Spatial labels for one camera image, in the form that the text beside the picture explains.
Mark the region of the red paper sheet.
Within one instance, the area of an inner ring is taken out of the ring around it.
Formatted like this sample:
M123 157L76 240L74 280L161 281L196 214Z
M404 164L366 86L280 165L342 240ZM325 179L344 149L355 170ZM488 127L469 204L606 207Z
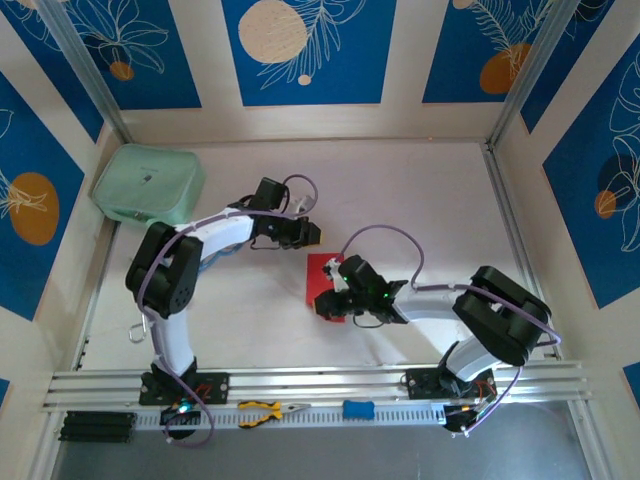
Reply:
M338 252L311 253L307 255L307 276L306 276L306 304L315 310L314 301L317 296L326 290L333 290L334 283L323 271L325 264Z

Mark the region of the blue sponge block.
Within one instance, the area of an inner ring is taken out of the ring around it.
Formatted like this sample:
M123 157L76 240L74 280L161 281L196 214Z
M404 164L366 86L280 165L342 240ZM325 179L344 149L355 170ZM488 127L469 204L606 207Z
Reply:
M374 420L375 404L373 401L344 400L342 415L345 420Z

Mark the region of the mint green zip pouch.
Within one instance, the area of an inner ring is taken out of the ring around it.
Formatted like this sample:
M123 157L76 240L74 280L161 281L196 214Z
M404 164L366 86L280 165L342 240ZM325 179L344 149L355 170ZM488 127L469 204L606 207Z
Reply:
M205 180L192 152L125 144L104 168L92 200L111 220L184 224L191 219Z

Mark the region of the black aluminium profile block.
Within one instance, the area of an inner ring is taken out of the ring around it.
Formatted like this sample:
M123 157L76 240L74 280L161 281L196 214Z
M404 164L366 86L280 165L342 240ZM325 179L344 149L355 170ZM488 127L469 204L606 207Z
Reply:
M68 411L58 440L84 443L128 443L137 416L134 413Z

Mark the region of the long aluminium mounting rail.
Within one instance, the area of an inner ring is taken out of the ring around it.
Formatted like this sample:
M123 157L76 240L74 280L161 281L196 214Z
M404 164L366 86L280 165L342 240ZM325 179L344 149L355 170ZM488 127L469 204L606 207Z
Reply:
M406 403L401 384L408 365L378 367L226 368L230 375L226 406L243 400L341 404L344 400ZM139 407L142 373L137 370L83 370L53 374L42 408L126 411ZM511 402L587 400L593 397L588 374L576 361L532 361L506 397Z

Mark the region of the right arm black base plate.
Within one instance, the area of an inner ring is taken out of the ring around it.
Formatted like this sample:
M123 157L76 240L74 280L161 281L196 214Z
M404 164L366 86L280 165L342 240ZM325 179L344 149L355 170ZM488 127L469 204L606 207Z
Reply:
M487 369L473 380L463 381L437 368L408 369L401 383L411 400L493 400L497 397L493 370Z

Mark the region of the yellow-handled pliers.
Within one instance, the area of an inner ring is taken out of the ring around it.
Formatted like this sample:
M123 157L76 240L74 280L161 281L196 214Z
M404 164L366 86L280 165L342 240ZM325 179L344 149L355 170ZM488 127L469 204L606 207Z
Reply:
M238 409L263 409L266 414L258 420L244 421L239 424L241 429L249 430L257 428L270 421L282 420L286 415L298 411L306 410L311 405L307 403L286 403L264 402L264 401L242 401L237 404Z

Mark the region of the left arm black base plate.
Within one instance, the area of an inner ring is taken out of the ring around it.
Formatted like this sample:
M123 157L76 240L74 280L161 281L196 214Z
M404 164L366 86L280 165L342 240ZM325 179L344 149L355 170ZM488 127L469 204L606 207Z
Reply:
M196 401L173 377L159 371L157 377L152 372L141 376L142 385L139 403L143 406L169 406L181 400L195 404ZM182 380L207 405L227 403L230 375L223 373L187 373Z

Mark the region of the aluminium frame post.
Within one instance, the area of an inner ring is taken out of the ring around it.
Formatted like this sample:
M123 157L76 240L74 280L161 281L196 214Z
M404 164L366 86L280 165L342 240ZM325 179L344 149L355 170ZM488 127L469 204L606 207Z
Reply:
M542 71L554 52L580 0L554 0L549 15L542 23L529 54L508 92L500 114L486 139L486 146L494 153L509 125L519 114Z
M58 0L34 0L36 9L67 63L74 71L92 103L118 140L131 144L134 139L124 122L115 98L108 88L79 33Z

